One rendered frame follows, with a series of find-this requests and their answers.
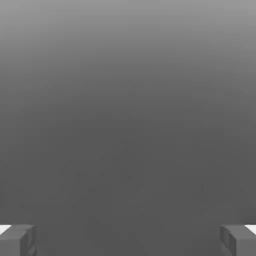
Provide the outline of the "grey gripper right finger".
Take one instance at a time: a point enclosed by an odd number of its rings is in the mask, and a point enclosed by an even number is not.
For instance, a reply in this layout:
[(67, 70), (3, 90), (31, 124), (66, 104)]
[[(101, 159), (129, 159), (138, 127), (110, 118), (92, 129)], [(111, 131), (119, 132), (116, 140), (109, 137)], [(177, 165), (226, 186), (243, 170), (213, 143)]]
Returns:
[(224, 256), (256, 256), (256, 224), (221, 225), (219, 236)]

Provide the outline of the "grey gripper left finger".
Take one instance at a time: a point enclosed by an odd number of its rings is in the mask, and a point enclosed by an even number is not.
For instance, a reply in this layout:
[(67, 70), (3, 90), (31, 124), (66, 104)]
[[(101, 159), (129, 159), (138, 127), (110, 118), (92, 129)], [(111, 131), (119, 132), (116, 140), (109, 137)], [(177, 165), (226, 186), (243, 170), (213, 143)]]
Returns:
[(0, 224), (0, 256), (38, 256), (33, 224)]

